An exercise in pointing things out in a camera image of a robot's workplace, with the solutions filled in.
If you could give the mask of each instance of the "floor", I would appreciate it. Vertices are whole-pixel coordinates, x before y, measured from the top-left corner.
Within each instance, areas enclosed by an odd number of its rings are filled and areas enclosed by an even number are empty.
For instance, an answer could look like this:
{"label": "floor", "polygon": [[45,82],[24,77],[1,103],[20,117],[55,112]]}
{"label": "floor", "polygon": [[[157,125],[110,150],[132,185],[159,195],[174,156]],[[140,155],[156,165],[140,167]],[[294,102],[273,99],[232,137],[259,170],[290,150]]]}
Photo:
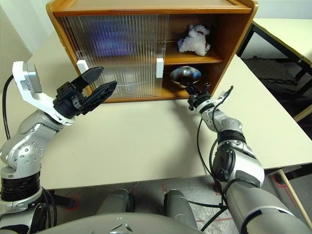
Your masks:
{"label": "floor", "polygon": [[[260,78],[260,80],[262,79],[264,85],[266,85],[269,90],[272,90],[272,92],[276,87],[278,91],[280,91],[280,88],[286,89],[290,92],[297,91],[305,84],[305,82],[311,79],[310,76],[305,75],[298,84],[276,84],[267,82],[265,80],[267,78],[294,80],[295,74],[300,69],[294,64],[278,63],[274,60],[254,58],[246,59],[244,61],[256,76]],[[275,97],[292,116],[298,114],[309,104],[308,102],[300,101],[299,104],[296,103],[293,105],[292,101],[285,101],[279,96]],[[307,91],[303,97],[304,100],[309,100],[309,98],[312,98],[312,89]],[[312,116],[310,115],[303,119],[299,122],[299,125],[307,135],[312,138]],[[170,189],[178,189],[182,191],[191,201],[218,204],[220,202],[220,195],[212,189],[212,184],[212,179],[209,176],[206,176],[57,190],[56,194],[71,197],[76,201],[76,205],[72,209],[58,207],[58,223],[61,224],[94,215],[103,199],[109,193],[122,188],[126,188],[134,194],[136,199],[136,212],[162,215],[164,194]],[[297,192],[297,195],[305,207],[310,219],[312,219],[312,175],[295,178],[291,180],[291,184]],[[272,176],[266,176],[263,188],[281,199],[291,212],[303,220],[300,211],[285,185],[278,184],[276,179]],[[193,204],[191,204],[191,208],[199,229],[218,211],[218,209],[203,208]],[[238,231],[231,215],[226,211],[206,229],[205,233],[236,234]]]}
{"label": "floor", "polygon": [[[211,177],[206,176],[57,190],[56,194],[65,195],[76,200],[76,205],[72,209],[58,207],[58,224],[94,215],[104,198],[112,191],[121,188],[130,189],[134,194],[136,212],[140,213],[163,215],[164,194],[170,189],[182,191],[186,198],[191,201],[218,204],[221,198],[212,189],[212,184]],[[309,217],[312,218],[312,175],[293,179],[291,184],[296,190]],[[285,185],[280,185],[271,176],[266,176],[263,189],[281,199],[293,214],[303,220],[300,211]],[[191,204],[191,208],[199,229],[218,211],[216,208],[206,208],[193,204]],[[205,233],[237,234],[238,231],[231,215],[226,211],[206,229]]]}

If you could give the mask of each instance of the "ribbed glass panel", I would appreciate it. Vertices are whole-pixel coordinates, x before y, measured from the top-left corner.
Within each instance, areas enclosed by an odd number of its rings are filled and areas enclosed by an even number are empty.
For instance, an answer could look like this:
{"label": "ribbed glass panel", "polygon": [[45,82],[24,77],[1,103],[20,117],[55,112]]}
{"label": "ribbed glass panel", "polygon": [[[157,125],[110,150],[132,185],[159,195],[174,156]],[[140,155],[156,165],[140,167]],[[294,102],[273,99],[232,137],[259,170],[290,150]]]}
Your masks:
{"label": "ribbed glass panel", "polygon": [[117,80],[111,98],[159,97],[156,58],[164,58],[168,15],[59,17],[77,59],[103,66],[92,85]]}

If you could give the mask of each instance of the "black cable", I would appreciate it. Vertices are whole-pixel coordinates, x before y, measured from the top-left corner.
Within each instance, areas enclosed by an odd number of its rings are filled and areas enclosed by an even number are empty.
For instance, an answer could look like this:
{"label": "black cable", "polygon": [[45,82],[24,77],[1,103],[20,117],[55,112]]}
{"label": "black cable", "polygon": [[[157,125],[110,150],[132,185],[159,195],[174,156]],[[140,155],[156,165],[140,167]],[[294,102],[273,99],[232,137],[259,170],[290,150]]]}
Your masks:
{"label": "black cable", "polygon": [[58,224],[58,210],[57,210],[57,206],[55,204],[55,201],[52,197],[52,195],[50,194],[50,192],[44,188],[42,188],[42,190],[44,190],[44,192],[48,195],[49,199],[50,199],[50,202],[52,204],[52,207],[53,207],[53,227],[55,227],[57,224]]}
{"label": "black cable", "polygon": [[199,202],[194,202],[194,201],[188,201],[188,202],[194,205],[203,206],[203,207],[220,208],[220,209],[227,208],[227,206],[224,206],[224,205],[211,205],[211,204],[204,204],[204,203],[199,203]]}
{"label": "black cable", "polygon": [[2,93],[2,117],[3,117],[3,124],[4,124],[4,129],[5,129],[5,134],[6,134],[6,139],[10,139],[10,131],[9,131],[9,126],[8,126],[8,120],[6,116],[6,93],[9,87],[10,82],[13,80],[13,75],[10,75],[8,80],[5,82],[4,87],[3,87],[3,93]]}
{"label": "black cable", "polygon": [[45,193],[45,189],[44,188],[42,188],[42,196],[43,196],[45,204],[47,205],[48,227],[51,228],[51,210],[50,210],[49,201],[48,201],[48,198],[47,198],[47,195]]}
{"label": "black cable", "polygon": [[205,167],[205,169],[207,170],[207,172],[209,173],[209,175],[212,176],[212,174],[211,174],[211,172],[209,171],[207,165],[205,164],[204,158],[203,158],[203,156],[201,155],[200,148],[199,148],[199,130],[200,130],[200,126],[201,126],[202,121],[203,121],[203,119],[201,118],[201,119],[200,119],[200,122],[199,122],[198,129],[197,129],[197,140],[196,140],[196,141],[197,141],[197,150],[198,150],[198,154],[199,154],[201,163],[203,164],[203,166]]}
{"label": "black cable", "polygon": [[213,153],[214,153],[214,148],[215,145],[218,143],[218,138],[214,141],[211,149],[210,149],[210,153],[209,153],[209,166],[210,166],[210,171],[211,173],[214,175],[214,169],[213,169]]}
{"label": "black cable", "polygon": [[223,212],[226,211],[227,208],[223,208],[219,210],[211,219],[208,220],[208,222],[200,229],[202,232],[206,230],[206,228]]}
{"label": "black cable", "polygon": [[224,103],[224,101],[228,98],[228,96],[229,96],[230,93],[232,92],[233,88],[234,88],[233,86],[230,87],[230,89],[226,92],[224,99],[223,99],[221,102],[219,102],[219,103],[214,107],[214,109],[213,109],[213,116],[212,116],[212,119],[213,119],[213,124],[214,124],[215,131],[216,131],[217,133],[219,133],[219,130],[216,128],[216,125],[215,125],[215,111],[216,111],[216,109],[218,108],[218,106],[220,106],[222,103]]}

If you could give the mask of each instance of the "wooden cabinet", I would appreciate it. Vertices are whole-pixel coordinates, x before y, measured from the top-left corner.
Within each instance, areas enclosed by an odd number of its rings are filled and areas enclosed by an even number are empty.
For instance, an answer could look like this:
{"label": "wooden cabinet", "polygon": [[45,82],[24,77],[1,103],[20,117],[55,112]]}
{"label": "wooden cabinet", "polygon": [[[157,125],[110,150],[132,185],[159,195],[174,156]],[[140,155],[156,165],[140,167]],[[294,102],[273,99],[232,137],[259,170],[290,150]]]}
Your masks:
{"label": "wooden cabinet", "polygon": [[[103,66],[102,83],[117,80],[108,101],[187,98],[170,81],[170,73],[190,65],[203,74],[199,87],[210,82],[214,92],[257,10],[253,0],[54,0],[48,15],[69,58]],[[189,25],[210,29],[205,56],[180,53],[177,41]],[[164,59],[162,78],[156,78],[156,59]]]}

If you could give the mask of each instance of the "red tape mark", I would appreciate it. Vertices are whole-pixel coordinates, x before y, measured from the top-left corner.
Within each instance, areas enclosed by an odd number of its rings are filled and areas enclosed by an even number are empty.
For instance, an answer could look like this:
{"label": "red tape mark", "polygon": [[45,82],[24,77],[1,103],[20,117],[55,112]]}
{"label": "red tape mark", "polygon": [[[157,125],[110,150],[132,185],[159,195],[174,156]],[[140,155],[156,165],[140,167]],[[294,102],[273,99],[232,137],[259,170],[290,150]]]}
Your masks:
{"label": "red tape mark", "polygon": [[281,189],[284,189],[284,190],[285,190],[285,192],[287,193],[289,199],[292,201],[293,205],[294,205],[295,207],[297,207],[297,205],[296,205],[296,203],[295,203],[295,201],[294,201],[292,195],[291,195],[291,194],[289,193],[289,191],[288,191],[287,185],[286,185],[286,184],[283,184],[283,185],[282,185],[282,184],[279,184],[279,183],[277,182],[275,176],[272,176],[272,179],[273,179],[273,181],[275,182],[275,184],[276,184],[276,186],[277,186],[278,188],[281,188]]}
{"label": "red tape mark", "polygon": [[161,190],[162,190],[162,192],[163,192],[164,194],[166,193],[167,188],[165,187],[164,184],[161,184]]}
{"label": "red tape mark", "polygon": [[221,194],[216,191],[215,183],[213,182],[213,190],[216,196],[220,196]]}
{"label": "red tape mark", "polygon": [[232,218],[216,218],[215,221],[226,221],[226,220],[232,220]]}
{"label": "red tape mark", "polygon": [[75,200],[75,204],[72,208],[65,208],[64,210],[66,211],[75,211],[79,208],[79,200],[81,198],[81,195],[73,195],[73,196],[68,196],[69,198],[72,198]]}

